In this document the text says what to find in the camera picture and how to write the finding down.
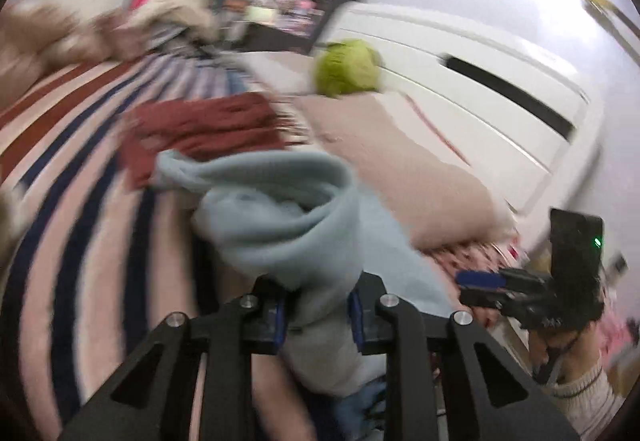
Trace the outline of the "right forearm cream sleeve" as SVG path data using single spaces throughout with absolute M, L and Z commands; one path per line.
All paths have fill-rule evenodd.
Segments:
M 625 402 L 614 392 L 601 360 L 578 379 L 555 383 L 549 395 L 582 440 L 597 440 Z

